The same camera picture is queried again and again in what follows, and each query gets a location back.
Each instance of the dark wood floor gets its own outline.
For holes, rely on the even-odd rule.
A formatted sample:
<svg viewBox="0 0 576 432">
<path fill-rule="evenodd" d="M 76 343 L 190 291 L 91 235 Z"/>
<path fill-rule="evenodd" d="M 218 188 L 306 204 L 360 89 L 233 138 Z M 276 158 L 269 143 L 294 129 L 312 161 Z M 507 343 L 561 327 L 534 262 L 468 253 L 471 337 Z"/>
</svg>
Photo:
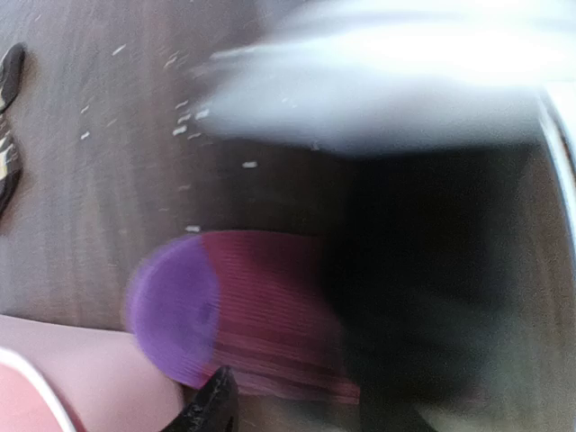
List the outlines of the dark wood floor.
<svg viewBox="0 0 576 432">
<path fill-rule="evenodd" d="M 0 221 L 0 313 L 122 329 L 131 271 L 187 226 L 319 234 L 338 223 L 343 164 L 188 139 L 192 122 L 173 135 L 205 90 L 198 66 L 257 36 L 253 0 L 0 0 L 0 11 L 0 50 L 24 41 L 30 52 L 7 112 L 25 174 Z M 246 161 L 258 167 L 244 169 Z M 572 430 L 572 264 L 542 155 L 526 169 L 521 201 L 525 290 L 515 332 L 494 365 L 487 407 L 466 415 L 466 426 L 436 415 L 442 430 Z M 243 428 L 314 429 L 270 417 L 269 405 L 247 403 Z"/>
</svg>

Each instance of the purple and red object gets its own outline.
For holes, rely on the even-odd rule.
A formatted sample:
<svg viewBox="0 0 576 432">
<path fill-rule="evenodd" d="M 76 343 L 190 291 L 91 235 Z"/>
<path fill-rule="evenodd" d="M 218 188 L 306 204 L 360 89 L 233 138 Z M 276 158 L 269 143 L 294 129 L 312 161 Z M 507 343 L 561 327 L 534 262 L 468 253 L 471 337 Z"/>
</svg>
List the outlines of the purple and red object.
<svg viewBox="0 0 576 432">
<path fill-rule="evenodd" d="M 194 388 L 229 365 L 241 394 L 357 403 L 317 283 L 320 249 L 265 231 L 177 239 L 134 275 L 130 329 L 164 374 Z"/>
</svg>

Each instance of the pink fabric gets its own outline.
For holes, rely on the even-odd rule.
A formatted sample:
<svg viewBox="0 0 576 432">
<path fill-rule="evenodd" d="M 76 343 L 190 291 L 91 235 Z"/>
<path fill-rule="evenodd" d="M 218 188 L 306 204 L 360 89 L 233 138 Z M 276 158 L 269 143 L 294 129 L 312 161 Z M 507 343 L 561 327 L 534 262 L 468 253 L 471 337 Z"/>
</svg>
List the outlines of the pink fabric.
<svg viewBox="0 0 576 432">
<path fill-rule="evenodd" d="M 139 351 L 131 334 L 0 315 L 0 346 L 38 368 L 80 430 L 156 432 L 183 407 L 180 387 Z"/>
<path fill-rule="evenodd" d="M 0 364 L 0 432 L 62 432 L 50 408 L 28 382 Z"/>
</svg>

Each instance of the white blurry object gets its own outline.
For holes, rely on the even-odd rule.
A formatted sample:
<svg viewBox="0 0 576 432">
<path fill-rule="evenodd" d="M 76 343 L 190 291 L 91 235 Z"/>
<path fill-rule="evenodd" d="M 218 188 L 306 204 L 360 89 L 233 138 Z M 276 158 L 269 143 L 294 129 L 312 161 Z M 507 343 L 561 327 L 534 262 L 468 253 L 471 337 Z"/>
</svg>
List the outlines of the white blurry object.
<svg viewBox="0 0 576 432">
<path fill-rule="evenodd" d="M 576 14 L 559 2 L 325 1 L 211 66 L 230 77 L 198 120 L 223 138 L 355 155 L 513 144 L 540 134 L 535 89 L 576 77 Z"/>
</svg>

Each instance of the white trim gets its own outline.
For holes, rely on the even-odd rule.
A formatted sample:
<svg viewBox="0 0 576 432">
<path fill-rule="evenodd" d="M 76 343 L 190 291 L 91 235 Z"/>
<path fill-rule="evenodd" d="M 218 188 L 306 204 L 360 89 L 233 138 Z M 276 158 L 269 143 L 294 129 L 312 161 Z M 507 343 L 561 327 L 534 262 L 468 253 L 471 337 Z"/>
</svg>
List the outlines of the white trim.
<svg viewBox="0 0 576 432">
<path fill-rule="evenodd" d="M 573 82 L 546 85 L 545 91 L 553 106 L 550 112 L 546 100 L 540 100 L 540 124 L 544 132 L 556 177 L 562 193 L 566 221 L 571 234 L 572 253 L 576 253 L 576 88 Z"/>
<path fill-rule="evenodd" d="M 11 349 L 0 347 L 0 365 L 13 368 L 28 380 L 48 405 L 62 432 L 77 432 L 54 391 L 28 360 Z"/>
</svg>

